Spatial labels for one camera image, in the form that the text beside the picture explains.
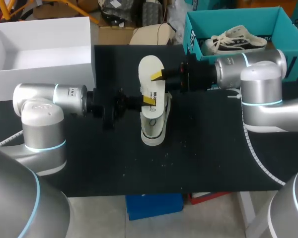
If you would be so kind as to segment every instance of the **white robot arm cap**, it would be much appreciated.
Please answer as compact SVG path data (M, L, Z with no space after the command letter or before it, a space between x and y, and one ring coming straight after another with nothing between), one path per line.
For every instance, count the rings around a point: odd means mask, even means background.
M30 99L22 107L22 123L30 126L47 126L61 122L64 113L61 107L47 99Z

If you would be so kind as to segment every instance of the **cardboard box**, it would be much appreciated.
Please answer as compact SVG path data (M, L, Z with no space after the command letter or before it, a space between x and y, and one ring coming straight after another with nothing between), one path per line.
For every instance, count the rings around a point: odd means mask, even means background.
M135 25L125 22L124 27L110 26L101 17L99 20L98 44L99 45L127 45L129 44Z
M77 5L86 12L92 12L98 9L98 0L78 0Z
M226 9L233 6L234 0L185 0L193 6L193 10L216 10Z
M69 2L77 6L76 0L69 0ZM78 14L79 13L77 11L63 2L43 4L33 9L33 16L37 19L73 17Z
M88 17L0 23L0 101L19 83L95 87Z
M283 51L288 65L284 81L297 80L298 29L281 7L188 12L183 39L185 53L195 53L197 59L214 63L218 56L204 56L201 52L202 43L237 25L244 25L253 35L272 41L276 49Z

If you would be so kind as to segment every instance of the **teal shoe box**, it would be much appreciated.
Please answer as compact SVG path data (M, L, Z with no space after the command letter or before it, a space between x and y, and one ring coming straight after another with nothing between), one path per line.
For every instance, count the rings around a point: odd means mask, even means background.
M185 0L187 4L193 6L193 10L216 10L231 8L234 0Z
M214 63L218 56L204 56L201 45L213 35L244 25L256 36L272 41L276 49L284 52L288 71L284 81L298 78L298 29L281 7L241 8L191 11L186 15L183 48L195 53L198 60Z

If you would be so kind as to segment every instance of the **blue crate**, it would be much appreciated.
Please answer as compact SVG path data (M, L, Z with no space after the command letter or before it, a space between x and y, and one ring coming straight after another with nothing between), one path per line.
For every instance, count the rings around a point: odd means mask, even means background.
M129 220L154 217L183 209L181 194L127 195L126 206Z

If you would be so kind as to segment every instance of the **shoe insole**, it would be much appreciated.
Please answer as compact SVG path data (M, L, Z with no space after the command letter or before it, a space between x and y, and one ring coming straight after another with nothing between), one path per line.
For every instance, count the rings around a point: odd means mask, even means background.
M143 57L139 63L138 74L141 92L144 96L155 99L155 106L143 106L142 113L148 119L158 118L164 111L165 81L151 81L151 75L164 69L156 56Z

